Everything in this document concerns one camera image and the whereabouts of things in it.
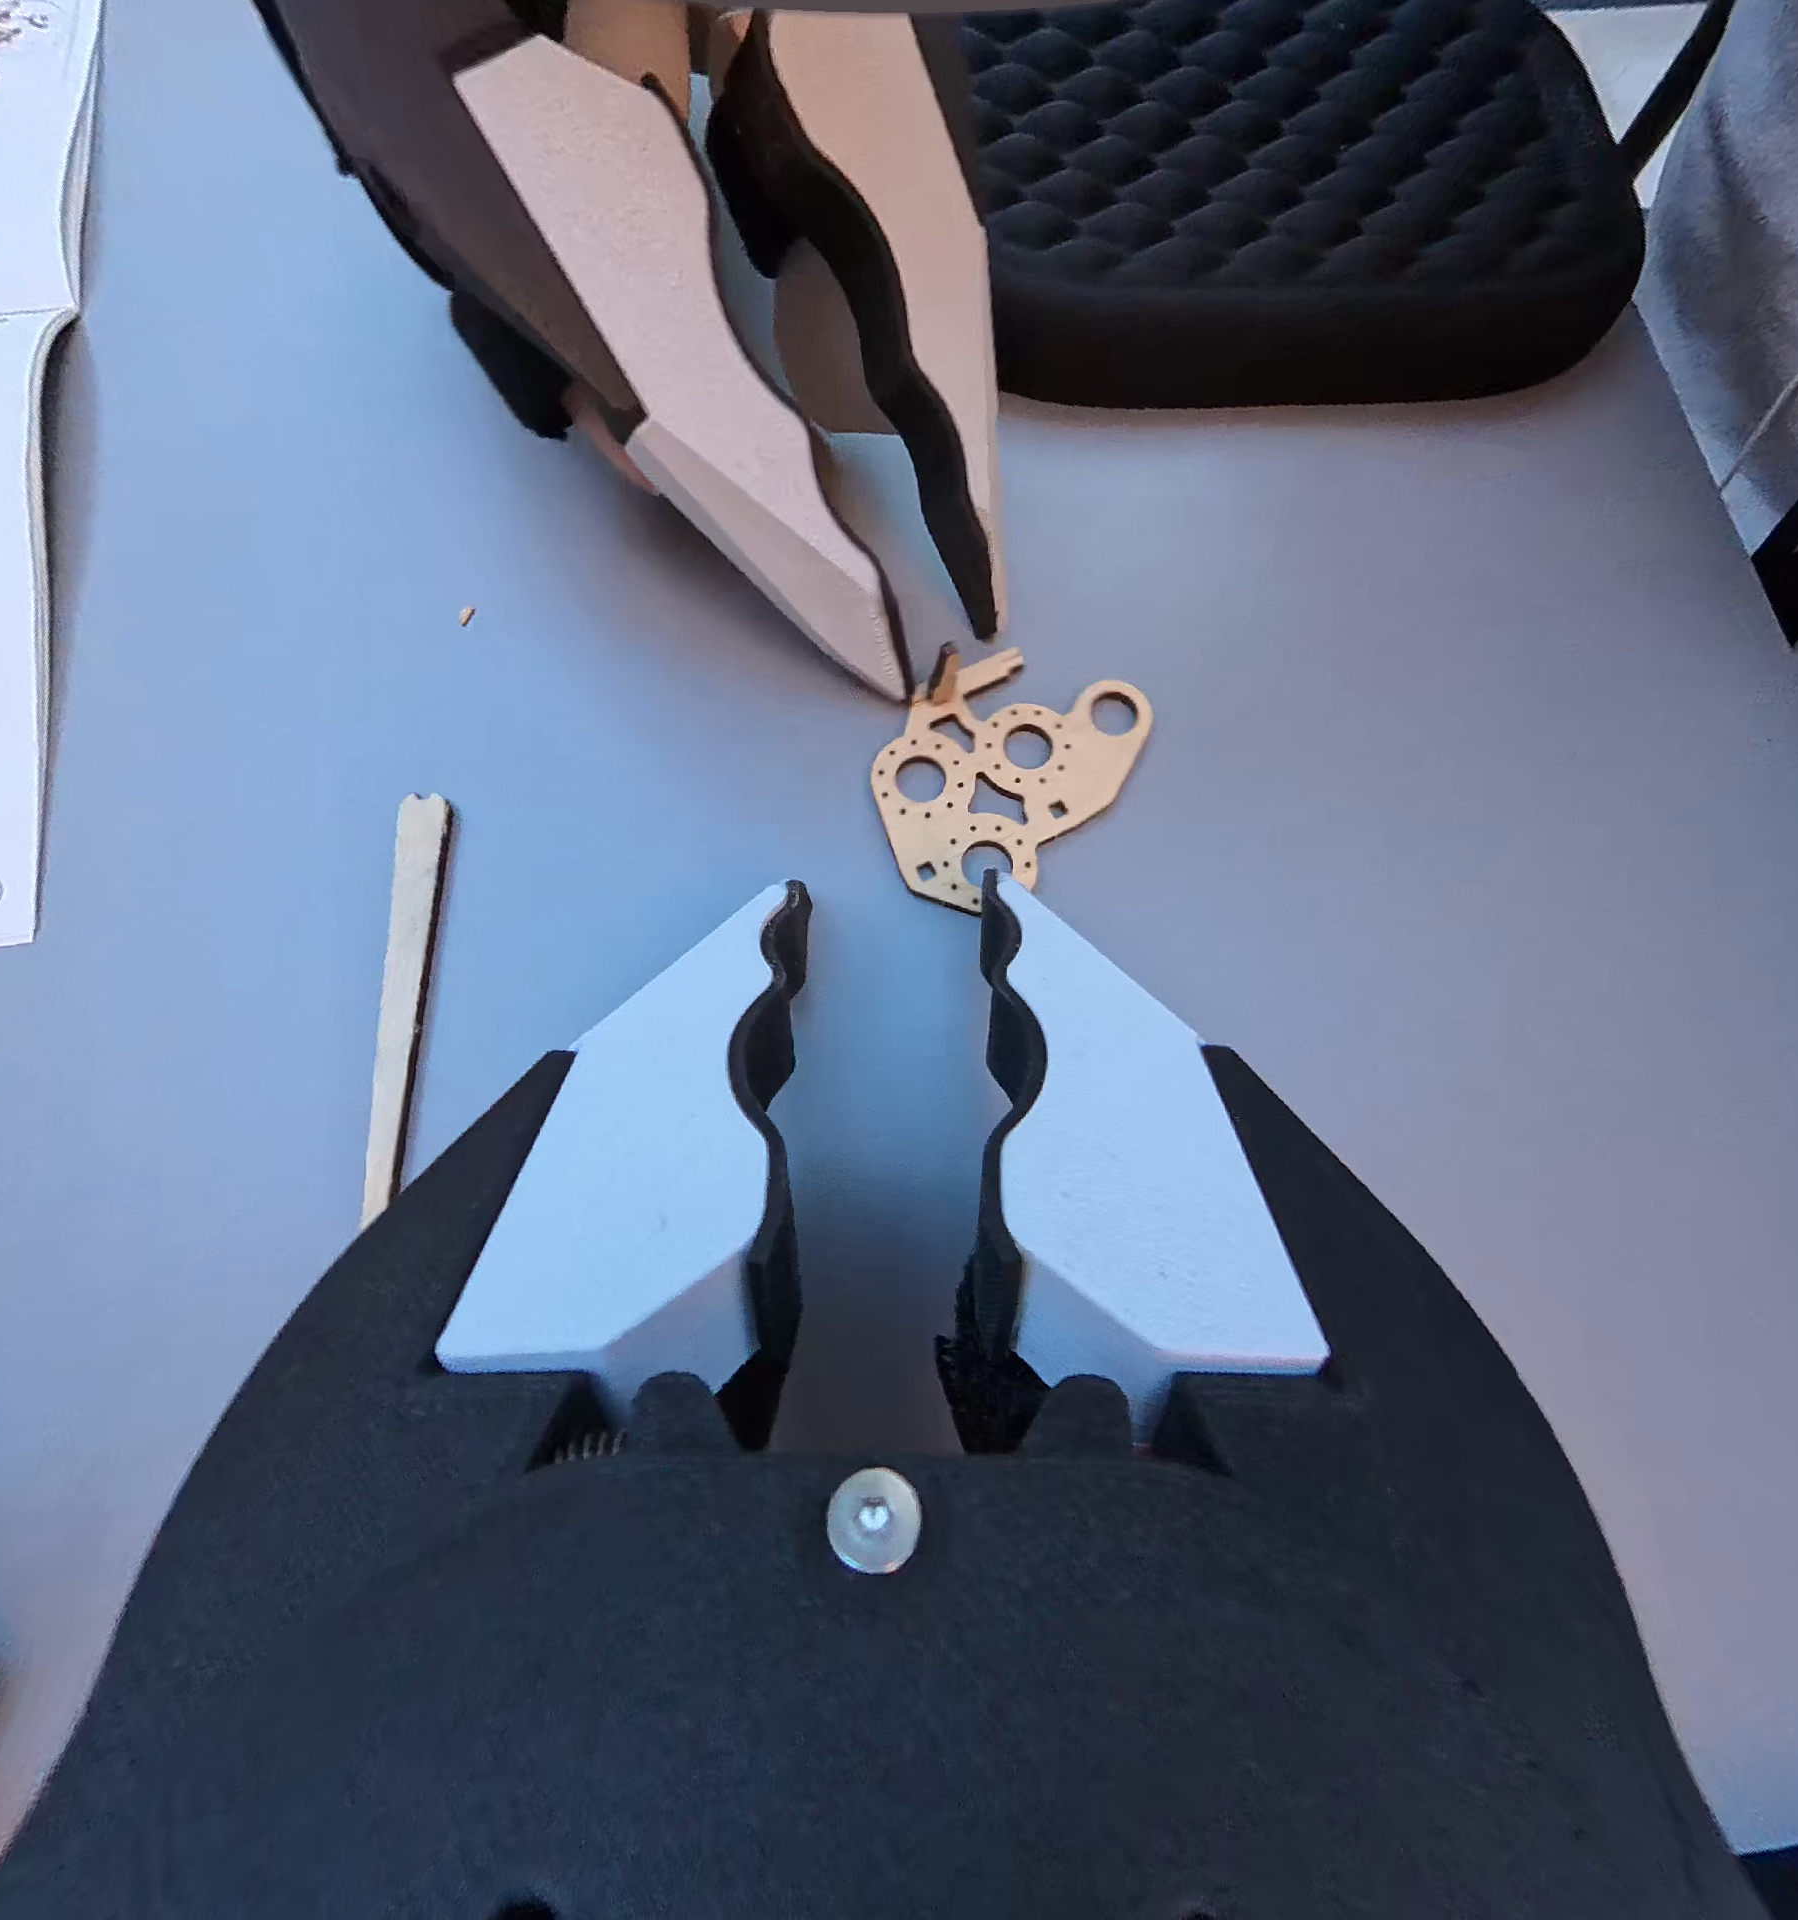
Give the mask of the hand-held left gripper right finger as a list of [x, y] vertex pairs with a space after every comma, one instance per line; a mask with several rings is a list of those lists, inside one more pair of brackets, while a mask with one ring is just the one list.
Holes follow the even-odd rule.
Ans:
[[936, 1365], [964, 1453], [1098, 1376], [1147, 1437], [1180, 1372], [1307, 1378], [1326, 1341], [1195, 1033], [1003, 873], [983, 877], [980, 1218]]

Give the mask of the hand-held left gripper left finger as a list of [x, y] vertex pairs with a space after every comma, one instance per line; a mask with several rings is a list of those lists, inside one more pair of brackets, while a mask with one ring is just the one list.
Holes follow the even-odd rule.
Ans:
[[810, 896], [761, 889], [573, 1046], [546, 1120], [435, 1340], [454, 1372], [559, 1371], [611, 1413], [661, 1372], [770, 1437], [800, 1328], [784, 1148]]

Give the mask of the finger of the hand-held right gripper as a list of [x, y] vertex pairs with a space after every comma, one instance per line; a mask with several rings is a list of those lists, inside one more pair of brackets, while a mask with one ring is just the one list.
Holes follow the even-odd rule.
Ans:
[[822, 652], [908, 697], [883, 575], [834, 513], [804, 419], [729, 324], [710, 197], [672, 102], [550, 36], [454, 89], [630, 380], [630, 463]]
[[903, 442], [978, 639], [1007, 612], [987, 243], [908, 15], [754, 12], [706, 126], [754, 269], [807, 243], [851, 313], [861, 382]]

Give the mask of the perforated wooden plate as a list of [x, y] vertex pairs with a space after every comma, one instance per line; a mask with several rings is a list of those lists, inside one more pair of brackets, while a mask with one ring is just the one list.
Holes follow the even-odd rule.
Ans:
[[1038, 884], [1038, 853], [1092, 823], [1123, 792], [1151, 734], [1151, 703], [1126, 680], [1088, 683], [1069, 709], [1007, 703], [978, 714], [919, 696], [869, 764], [869, 799], [908, 891], [980, 914], [967, 853], [994, 849], [1008, 877]]

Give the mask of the grey desk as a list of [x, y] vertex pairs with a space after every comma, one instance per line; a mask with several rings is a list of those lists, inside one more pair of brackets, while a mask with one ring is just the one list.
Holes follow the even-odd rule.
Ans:
[[[998, 1113], [976, 926], [865, 792], [896, 711], [516, 428], [247, 4], [108, 4], [98, 65], [48, 877], [0, 951], [0, 1850], [357, 1229], [404, 795], [457, 812], [411, 1169], [810, 889], [783, 1446], [950, 1443]], [[1041, 900], [1465, 1291], [1729, 1842], [1798, 1842], [1798, 665], [1649, 340], [1456, 408], [1008, 404], [1000, 446], [1018, 693], [1157, 711]]]

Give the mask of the person's right hand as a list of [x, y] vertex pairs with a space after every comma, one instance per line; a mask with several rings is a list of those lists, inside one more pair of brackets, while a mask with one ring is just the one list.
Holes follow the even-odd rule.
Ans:
[[610, 463], [615, 475], [621, 475], [632, 487], [655, 497], [657, 487], [647, 479], [647, 475], [634, 466], [630, 456], [627, 446], [615, 439], [615, 432], [603, 419], [594, 397], [590, 390], [580, 382], [573, 382], [567, 392], [567, 408], [570, 408], [570, 424], [573, 428], [594, 446], [594, 450]]

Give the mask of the tapered wooden stick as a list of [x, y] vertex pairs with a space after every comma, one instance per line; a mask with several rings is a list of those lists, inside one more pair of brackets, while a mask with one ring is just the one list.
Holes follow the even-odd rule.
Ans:
[[408, 795], [397, 808], [360, 1229], [369, 1229], [403, 1185], [451, 821], [451, 804], [438, 795]]

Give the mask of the black honeycomb cushion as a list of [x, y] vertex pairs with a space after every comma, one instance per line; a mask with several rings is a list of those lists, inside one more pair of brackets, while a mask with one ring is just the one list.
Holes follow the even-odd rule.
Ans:
[[1621, 156], [1531, 4], [969, 15], [953, 76], [1012, 397], [1493, 397], [1639, 282]]

